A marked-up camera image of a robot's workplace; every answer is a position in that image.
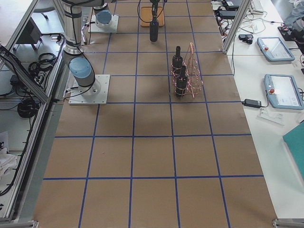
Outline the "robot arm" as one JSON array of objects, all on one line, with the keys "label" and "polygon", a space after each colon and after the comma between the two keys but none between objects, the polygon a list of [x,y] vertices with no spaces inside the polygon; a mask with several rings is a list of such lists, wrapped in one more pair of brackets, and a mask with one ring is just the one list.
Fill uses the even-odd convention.
[{"label": "robot arm", "polygon": [[[137,4],[137,16],[140,19],[140,25],[142,27],[149,27],[150,25],[158,25],[158,27],[163,27],[164,22],[164,6],[167,1],[163,0],[163,5],[159,6],[160,0],[150,0],[151,6],[140,7],[141,1]],[[114,15],[111,14],[108,4],[101,7],[94,7],[95,20],[98,25],[107,25],[112,20]]]},{"label": "robot arm", "polygon": [[82,7],[93,7],[100,1],[63,0],[62,3],[66,33],[63,59],[78,84],[79,94],[86,95],[95,83],[95,73],[81,48]]}]

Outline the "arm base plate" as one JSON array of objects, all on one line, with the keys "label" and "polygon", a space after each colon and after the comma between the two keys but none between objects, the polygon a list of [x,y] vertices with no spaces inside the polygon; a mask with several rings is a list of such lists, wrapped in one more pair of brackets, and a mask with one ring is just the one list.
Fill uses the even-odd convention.
[{"label": "arm base plate", "polygon": [[105,105],[107,103],[110,75],[95,75],[92,87],[84,88],[74,80],[68,103],[70,105]]},{"label": "arm base plate", "polygon": [[107,24],[105,23],[96,24],[95,18],[96,18],[95,15],[93,15],[91,18],[91,25],[88,30],[90,33],[117,33],[119,15],[112,15],[112,19]]}]

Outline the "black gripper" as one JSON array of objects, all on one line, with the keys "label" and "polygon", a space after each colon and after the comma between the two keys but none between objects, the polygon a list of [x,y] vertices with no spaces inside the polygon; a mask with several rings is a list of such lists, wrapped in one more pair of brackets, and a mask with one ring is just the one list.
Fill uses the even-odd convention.
[{"label": "black gripper", "polygon": [[150,0],[150,3],[152,4],[152,18],[157,19],[157,9],[159,0]]}]

